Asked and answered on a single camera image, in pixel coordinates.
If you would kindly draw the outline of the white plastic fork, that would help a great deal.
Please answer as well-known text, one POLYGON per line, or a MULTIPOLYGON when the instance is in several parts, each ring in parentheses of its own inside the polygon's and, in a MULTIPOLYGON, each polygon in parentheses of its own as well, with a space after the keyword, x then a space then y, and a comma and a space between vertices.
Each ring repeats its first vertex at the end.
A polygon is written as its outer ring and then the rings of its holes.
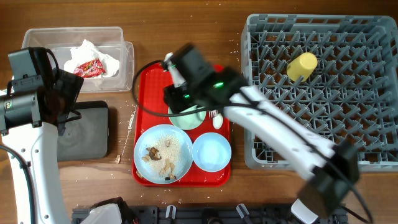
POLYGON ((209 118, 214 118, 217 115, 217 113, 218 113, 217 110, 213 110, 208 113, 208 116, 209 118))

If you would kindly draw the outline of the green bowl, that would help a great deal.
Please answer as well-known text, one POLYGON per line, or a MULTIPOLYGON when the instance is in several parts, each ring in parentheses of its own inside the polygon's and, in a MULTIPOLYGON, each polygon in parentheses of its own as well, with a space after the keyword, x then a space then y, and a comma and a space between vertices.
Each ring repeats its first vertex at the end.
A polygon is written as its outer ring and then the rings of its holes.
POLYGON ((204 122, 205 117, 206 111, 201 111, 185 116, 169 117, 169 120, 174 126, 182 130, 192 130, 199 127, 204 122))

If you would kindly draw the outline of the white plastic spoon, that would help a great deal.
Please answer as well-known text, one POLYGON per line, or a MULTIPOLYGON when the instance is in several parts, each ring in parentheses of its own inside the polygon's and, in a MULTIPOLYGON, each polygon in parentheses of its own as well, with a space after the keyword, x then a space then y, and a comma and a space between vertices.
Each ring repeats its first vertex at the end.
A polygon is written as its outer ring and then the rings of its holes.
POLYGON ((220 129, 223 125, 223 120, 223 116, 220 113, 217 113, 212 119, 213 127, 215 129, 220 129))

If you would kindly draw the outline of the small light blue bowl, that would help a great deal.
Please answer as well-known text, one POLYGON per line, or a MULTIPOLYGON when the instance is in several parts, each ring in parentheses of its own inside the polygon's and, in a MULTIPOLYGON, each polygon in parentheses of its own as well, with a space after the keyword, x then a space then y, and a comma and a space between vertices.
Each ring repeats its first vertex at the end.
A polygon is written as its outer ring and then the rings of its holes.
POLYGON ((194 163, 205 172, 218 172, 224 169, 232 156, 229 141, 218 133, 205 133, 193 143, 194 163))

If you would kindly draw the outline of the large light blue plate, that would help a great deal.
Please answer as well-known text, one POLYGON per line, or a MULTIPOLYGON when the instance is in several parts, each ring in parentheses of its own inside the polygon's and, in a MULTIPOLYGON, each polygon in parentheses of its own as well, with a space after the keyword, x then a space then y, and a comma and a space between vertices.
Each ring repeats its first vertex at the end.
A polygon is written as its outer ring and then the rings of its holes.
POLYGON ((144 131, 135 143, 134 165, 141 177, 153 184, 179 181, 193 164, 193 143, 176 126, 160 124, 144 131))

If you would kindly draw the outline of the yellow cup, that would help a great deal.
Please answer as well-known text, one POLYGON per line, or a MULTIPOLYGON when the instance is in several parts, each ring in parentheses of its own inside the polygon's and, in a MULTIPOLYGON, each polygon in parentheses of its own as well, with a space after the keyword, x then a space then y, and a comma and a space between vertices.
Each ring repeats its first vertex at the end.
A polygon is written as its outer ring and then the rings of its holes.
POLYGON ((297 82, 300 77, 303 77, 302 82, 304 82, 313 73, 317 65, 318 60, 316 56, 310 52, 306 52, 288 64, 287 75, 293 82, 297 82))

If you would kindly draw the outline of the red candy wrapper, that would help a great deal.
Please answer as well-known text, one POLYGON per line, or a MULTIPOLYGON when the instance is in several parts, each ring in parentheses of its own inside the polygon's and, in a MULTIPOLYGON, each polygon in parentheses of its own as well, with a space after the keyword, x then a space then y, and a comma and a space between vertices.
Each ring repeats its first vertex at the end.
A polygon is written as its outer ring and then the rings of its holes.
POLYGON ((106 70, 101 60, 96 58, 77 66, 73 73, 82 78, 93 78, 106 73, 106 70))

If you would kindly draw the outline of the white napkin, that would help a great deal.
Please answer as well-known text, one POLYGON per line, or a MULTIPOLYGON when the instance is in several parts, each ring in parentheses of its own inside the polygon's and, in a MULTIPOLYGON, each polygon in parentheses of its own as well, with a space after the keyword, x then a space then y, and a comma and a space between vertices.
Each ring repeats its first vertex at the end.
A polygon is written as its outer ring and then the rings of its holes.
POLYGON ((77 66, 89 62, 93 59, 100 59, 106 73, 93 78, 109 78, 115 76, 120 68, 119 60, 110 56, 109 54, 104 54, 99 51, 99 49, 90 41, 84 40, 79 47, 72 47, 70 49, 71 59, 64 63, 63 69, 66 72, 73 73, 77 66))

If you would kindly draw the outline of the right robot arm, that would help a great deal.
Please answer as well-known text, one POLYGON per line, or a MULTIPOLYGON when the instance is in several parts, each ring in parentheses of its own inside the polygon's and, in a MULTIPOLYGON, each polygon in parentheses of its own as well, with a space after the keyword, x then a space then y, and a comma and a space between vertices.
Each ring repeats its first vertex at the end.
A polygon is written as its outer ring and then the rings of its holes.
POLYGON ((277 151, 306 180, 291 207, 301 222, 327 218, 355 191, 358 151, 350 142, 335 144, 307 129, 233 68, 217 71, 192 44, 167 54, 162 66, 172 77, 164 101, 174 113, 190 105, 218 110, 277 151))

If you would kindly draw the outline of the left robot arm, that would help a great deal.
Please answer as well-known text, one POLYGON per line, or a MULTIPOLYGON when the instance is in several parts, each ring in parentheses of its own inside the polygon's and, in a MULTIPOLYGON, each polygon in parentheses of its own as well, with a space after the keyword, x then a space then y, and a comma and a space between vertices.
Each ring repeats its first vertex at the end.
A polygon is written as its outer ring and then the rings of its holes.
POLYGON ((1 96, 1 149, 9 154, 18 223, 69 223, 57 162, 57 141, 84 80, 59 68, 51 50, 11 52, 13 80, 1 96))

